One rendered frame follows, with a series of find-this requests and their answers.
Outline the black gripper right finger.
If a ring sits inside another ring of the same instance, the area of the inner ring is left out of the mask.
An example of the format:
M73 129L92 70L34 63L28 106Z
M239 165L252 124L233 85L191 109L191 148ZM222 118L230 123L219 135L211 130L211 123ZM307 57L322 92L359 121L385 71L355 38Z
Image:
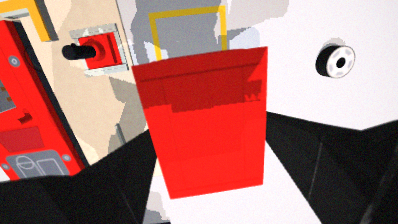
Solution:
M265 142L321 224L369 224L398 169L398 119L358 130L266 111Z

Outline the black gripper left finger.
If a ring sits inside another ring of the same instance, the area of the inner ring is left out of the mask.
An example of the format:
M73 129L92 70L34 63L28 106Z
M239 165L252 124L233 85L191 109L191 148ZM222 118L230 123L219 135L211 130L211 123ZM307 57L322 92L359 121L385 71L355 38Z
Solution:
M157 161L149 129L73 175L0 182L0 224L143 224Z

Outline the black toy car wheel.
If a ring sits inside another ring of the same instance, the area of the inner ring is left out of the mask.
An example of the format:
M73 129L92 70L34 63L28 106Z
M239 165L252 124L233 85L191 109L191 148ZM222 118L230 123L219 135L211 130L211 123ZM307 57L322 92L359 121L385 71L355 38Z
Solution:
M342 78L353 68L355 57L354 50L349 46L329 46L319 53L315 68L322 76Z

